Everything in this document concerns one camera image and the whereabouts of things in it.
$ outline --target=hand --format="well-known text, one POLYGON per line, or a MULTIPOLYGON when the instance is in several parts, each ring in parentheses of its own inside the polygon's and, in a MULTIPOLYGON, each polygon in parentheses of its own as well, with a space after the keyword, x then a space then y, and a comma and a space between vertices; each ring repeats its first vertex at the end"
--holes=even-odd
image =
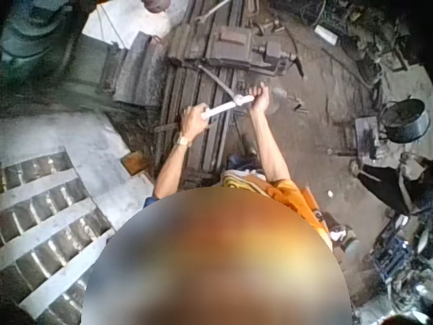
POLYGON ((189 142, 192 142, 208 126, 208 121, 200 116, 207 108, 205 103, 201 103, 196 106, 189 106, 183 111, 181 132, 189 142))
POLYGON ((260 87, 249 88, 248 93, 255 97, 250 113, 264 114, 269 105, 269 88, 264 83, 260 83, 260 87))

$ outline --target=metal rod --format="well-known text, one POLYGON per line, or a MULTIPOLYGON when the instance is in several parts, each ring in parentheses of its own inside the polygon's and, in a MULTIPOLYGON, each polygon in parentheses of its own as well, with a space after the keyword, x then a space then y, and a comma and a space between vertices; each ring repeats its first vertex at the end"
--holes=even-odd
POLYGON ((215 81, 221 88, 223 88, 231 97, 231 99, 235 99, 235 92, 230 89, 220 78, 218 78, 212 71, 203 67, 203 65, 198 64, 197 68, 206 73, 213 81, 215 81))

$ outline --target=white pipe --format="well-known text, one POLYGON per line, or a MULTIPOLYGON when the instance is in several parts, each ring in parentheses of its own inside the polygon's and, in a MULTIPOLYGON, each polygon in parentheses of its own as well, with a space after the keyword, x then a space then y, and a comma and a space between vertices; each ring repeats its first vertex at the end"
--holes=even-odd
MULTIPOLYGON (((240 99, 240 104, 244 105, 246 103, 252 102, 253 100, 254 100, 254 96, 247 95, 247 96, 244 96, 242 99, 240 99)), ((225 103, 223 105, 217 106, 213 109, 208 109, 208 110, 204 111, 203 113, 201 113, 200 116, 202 117, 202 119, 207 120, 208 118, 210 118, 214 115, 222 113, 226 110, 230 110, 231 108, 234 108, 236 106, 237 105, 234 102, 228 102, 228 103, 225 103)))

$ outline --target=workshop machinery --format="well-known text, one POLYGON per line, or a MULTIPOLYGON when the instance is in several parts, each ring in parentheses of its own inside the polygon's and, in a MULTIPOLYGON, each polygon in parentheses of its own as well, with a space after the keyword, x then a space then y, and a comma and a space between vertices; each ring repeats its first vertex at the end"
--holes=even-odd
POLYGON ((295 64, 300 76, 305 77, 298 55, 284 51, 278 40, 255 35, 254 28, 216 27, 209 36, 203 57, 197 56, 196 45, 187 41, 192 29, 190 25, 184 25, 176 32, 168 51, 173 64, 182 66, 202 58, 211 66, 238 68, 270 76, 283 75, 295 64))

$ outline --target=wristwatch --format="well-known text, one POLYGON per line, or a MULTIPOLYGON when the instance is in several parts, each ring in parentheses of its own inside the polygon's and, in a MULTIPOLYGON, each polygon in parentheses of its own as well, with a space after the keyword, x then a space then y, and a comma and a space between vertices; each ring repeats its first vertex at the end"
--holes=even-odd
POLYGON ((176 144, 178 146, 186 146, 188 148, 191 146, 191 142, 189 142, 188 139, 182 135, 182 133, 179 134, 176 144))

